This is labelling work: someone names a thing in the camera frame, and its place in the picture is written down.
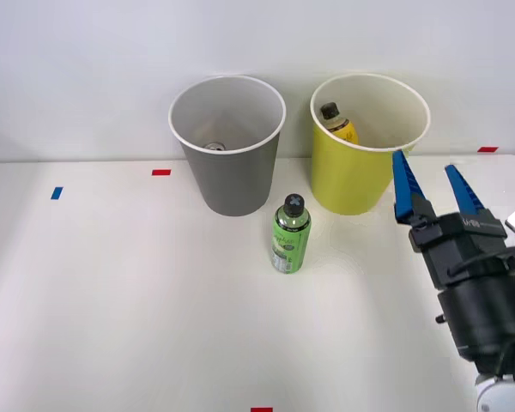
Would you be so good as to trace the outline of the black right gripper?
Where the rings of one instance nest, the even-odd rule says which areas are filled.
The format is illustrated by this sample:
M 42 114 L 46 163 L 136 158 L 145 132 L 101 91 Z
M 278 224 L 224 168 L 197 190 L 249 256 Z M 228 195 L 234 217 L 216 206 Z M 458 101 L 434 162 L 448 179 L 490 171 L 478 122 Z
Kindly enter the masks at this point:
M 436 289 L 515 271 L 515 246 L 505 243 L 501 221 L 485 208 L 454 165 L 445 167 L 458 213 L 437 216 L 402 150 L 392 154 L 395 218 L 411 226 L 409 240 L 420 253 Z

